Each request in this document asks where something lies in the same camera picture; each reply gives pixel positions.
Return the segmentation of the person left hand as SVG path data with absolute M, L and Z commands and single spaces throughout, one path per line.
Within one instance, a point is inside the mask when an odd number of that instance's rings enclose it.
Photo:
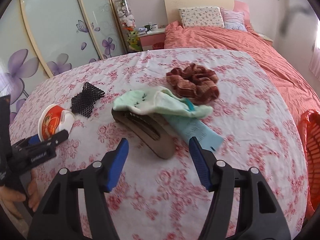
M 28 206 L 33 212 L 36 212 L 40 203 L 40 194 L 37 188 L 36 172 L 31 170 L 31 181 L 27 187 L 29 194 Z M 22 219 L 23 216 L 17 210 L 14 202 L 24 202 L 26 200 L 25 194 L 10 189 L 6 186 L 1 186 L 1 200 L 7 210 L 17 219 Z

